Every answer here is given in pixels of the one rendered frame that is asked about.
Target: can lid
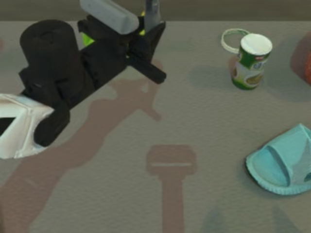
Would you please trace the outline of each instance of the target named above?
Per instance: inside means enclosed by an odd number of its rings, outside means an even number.
[[[241,47],[252,55],[266,55],[272,50],[272,42],[266,36],[250,33],[241,40]]]

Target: can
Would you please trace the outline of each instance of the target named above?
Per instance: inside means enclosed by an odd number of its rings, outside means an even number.
[[[259,86],[272,47],[272,42],[261,34],[250,33],[242,38],[238,60],[232,73],[235,86],[244,90]]]

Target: table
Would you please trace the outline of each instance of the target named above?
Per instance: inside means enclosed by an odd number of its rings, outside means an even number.
[[[22,89],[17,73],[26,62],[18,40],[30,24],[0,23],[2,93]],[[311,127],[311,88],[295,73],[304,50],[296,46],[310,26],[168,22],[155,54],[168,74],[164,84],[128,68],[72,110],[71,124],[50,150],[0,162],[5,232],[309,233],[311,193],[266,192],[248,177],[244,160],[299,122]],[[220,35],[232,27],[274,44],[264,82],[253,91],[230,80],[232,54]],[[182,189],[180,172],[151,174],[148,167],[170,155],[193,165]],[[162,206],[171,220],[164,229]]]

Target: slipper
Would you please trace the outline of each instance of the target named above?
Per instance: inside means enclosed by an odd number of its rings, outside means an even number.
[[[246,158],[250,175],[264,189],[296,195],[311,189],[311,130],[302,124]]]

